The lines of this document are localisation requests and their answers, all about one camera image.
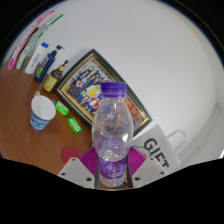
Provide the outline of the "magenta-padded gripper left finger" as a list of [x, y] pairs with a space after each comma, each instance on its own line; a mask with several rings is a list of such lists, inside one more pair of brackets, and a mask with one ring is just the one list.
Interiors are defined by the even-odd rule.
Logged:
[[84, 188], [99, 187], [97, 155], [93, 147], [82, 155], [72, 147], [65, 147], [61, 153], [65, 165], [58, 176]]

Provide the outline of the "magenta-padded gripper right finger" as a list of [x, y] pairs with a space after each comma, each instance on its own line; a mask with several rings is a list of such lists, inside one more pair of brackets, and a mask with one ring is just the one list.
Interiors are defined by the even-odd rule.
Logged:
[[168, 175], [155, 157], [147, 157], [131, 147], [127, 160], [127, 185], [140, 188]]

